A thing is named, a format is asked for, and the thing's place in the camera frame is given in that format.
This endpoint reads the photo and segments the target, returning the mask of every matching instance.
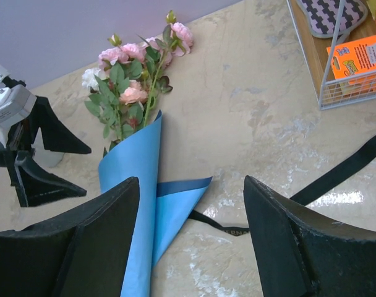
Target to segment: white wire rack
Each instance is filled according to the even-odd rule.
[[[305,54],[305,48],[302,43],[302,38],[297,27],[294,10],[292,9],[290,1],[295,0],[287,0],[287,4],[289,7],[290,14],[293,18],[294,28],[297,32],[298,40],[301,44],[306,64],[309,68],[312,80],[314,81],[313,73],[310,69],[307,56]],[[330,79],[330,77],[334,78],[332,73],[330,75],[330,71],[332,72],[331,63],[333,62],[333,57],[335,55],[335,46],[338,40],[338,32],[340,28],[345,2],[346,0],[340,0],[338,15],[335,24],[335,32],[333,34],[331,43],[330,55],[325,66],[323,78],[320,85],[320,90],[316,90],[315,88],[318,105],[321,110],[326,110],[329,108],[334,108],[338,106],[348,105],[351,103],[357,103],[376,98],[376,70],[366,72],[363,74],[354,74],[343,79]]]

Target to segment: flower stem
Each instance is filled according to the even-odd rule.
[[[151,87],[150,87],[150,91],[148,93],[148,102],[147,102],[147,106],[145,108],[145,116],[144,116],[144,125],[143,125],[143,127],[146,127],[147,124],[148,124],[148,116],[150,114],[151,105],[155,106],[155,103],[156,103],[156,98],[154,97],[153,93],[154,93],[154,89],[155,89],[155,86],[156,86],[156,81],[158,80],[158,76],[159,76],[159,73],[161,71],[163,63],[165,62],[165,58],[166,58],[167,53],[168,52],[166,50],[163,51],[161,61],[160,61],[159,65],[158,65],[158,69],[155,72],[155,76],[153,78],[153,81],[152,81],[152,84],[151,84]]]
[[[122,141],[122,123],[121,123],[121,115],[119,114],[119,107],[118,107],[118,110],[116,111],[117,112],[117,115],[118,115],[118,131],[119,133],[117,133],[117,138]]]

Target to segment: black foam piece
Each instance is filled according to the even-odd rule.
[[[264,297],[376,296],[376,232],[325,217],[250,176],[244,203]]]
[[[0,232],[0,296],[119,297],[138,207],[130,178],[23,231]]]

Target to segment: white rose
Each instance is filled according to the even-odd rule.
[[[97,84],[95,76],[98,76],[101,80],[107,78],[106,73],[100,68],[87,69],[82,75],[82,86],[87,90],[90,90],[90,88],[92,88],[96,91],[99,91],[99,85]]]

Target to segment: green leaf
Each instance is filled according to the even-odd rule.
[[[141,76],[141,72],[143,72],[141,62],[138,59],[134,59],[130,65],[130,78],[138,79]]]
[[[168,45],[170,45],[173,42],[173,40],[171,39],[171,26],[170,25],[165,26],[163,33],[162,33],[162,37],[163,37],[164,42],[166,42],[166,44]]]
[[[124,80],[120,81],[117,85],[117,89],[118,89],[118,92],[120,94],[123,94],[125,92],[125,90],[128,88],[129,86],[129,78],[126,77]]]
[[[122,126],[122,132],[124,134],[124,138],[128,138],[130,135],[134,133],[134,129],[129,124],[124,124]]]
[[[134,103],[128,111],[128,115],[131,118],[135,118],[137,122],[140,124],[143,120],[143,110],[141,109],[141,106],[139,103]]]
[[[108,99],[109,103],[112,103],[112,102],[115,102],[115,100],[118,100],[118,98],[116,98],[115,94],[109,89],[108,84],[104,80],[101,80],[97,76],[95,76],[95,78],[99,85],[100,93]]]
[[[98,106],[100,106],[101,98],[102,96],[100,93],[94,93],[89,95],[90,101],[92,101],[94,104]]]
[[[109,78],[116,85],[125,79],[124,70],[119,63],[115,63],[115,65],[111,68]]]
[[[110,117],[114,114],[114,110],[112,107],[110,106],[107,106],[105,109],[104,109],[104,112],[103,112],[103,117],[106,118],[106,120],[108,121],[110,119]]]
[[[170,93],[173,90],[173,87],[171,85],[165,85],[161,87],[162,93]]]
[[[178,45],[178,47],[182,50],[182,52],[183,52],[184,54],[187,53],[187,50],[186,50],[186,48],[182,45],[182,41],[181,41],[181,40],[178,40],[177,45]]]
[[[148,72],[150,75],[153,77],[155,71],[156,71],[156,66],[154,60],[148,55],[145,55],[145,59],[147,60],[145,64],[147,65]]]
[[[160,54],[160,52],[157,49],[154,49],[151,46],[151,47],[147,47],[145,49],[145,51],[147,52],[146,55],[148,55],[149,57],[151,57],[154,60],[154,62],[158,62],[160,60],[161,54]]]
[[[159,82],[159,85],[162,87],[165,85],[169,85],[170,79],[168,76],[164,75],[160,79],[158,79],[158,82]]]
[[[139,131],[141,129],[144,128],[144,121],[142,121],[137,127],[136,127],[136,131]]]
[[[160,39],[155,39],[156,41],[156,44],[163,50],[165,50],[166,48],[168,48],[168,46],[166,45],[166,43],[164,43],[163,41],[161,41]]]
[[[127,64],[120,64],[124,73],[129,73],[129,66]]]
[[[99,121],[100,121],[100,123],[102,123],[104,125],[107,124],[107,120],[102,116],[99,117]]]
[[[148,98],[148,104],[150,105],[150,109],[153,109],[155,107],[155,96],[151,96],[151,98]]]
[[[92,101],[85,101],[85,106],[92,115],[97,118],[100,116],[100,107],[98,105],[94,104]]]
[[[109,66],[111,68],[111,62],[109,60],[106,60],[106,59],[101,59],[104,63],[107,64],[107,66]]]
[[[111,113],[111,115],[108,119],[107,125],[111,127],[113,124],[115,124],[115,122],[116,122],[116,114]]]
[[[174,40],[174,41],[171,43],[170,48],[171,48],[172,51],[175,51],[175,50],[176,50],[177,45],[178,45],[178,41],[179,41],[179,39],[176,39],[176,40]]]
[[[139,37],[142,41],[144,41],[149,47],[152,48],[151,44],[150,44],[147,40],[145,40],[144,38],[142,38],[140,35],[138,35],[138,37]]]
[[[105,125],[103,129],[103,138],[107,138],[109,136],[109,131],[110,131],[109,125]]]

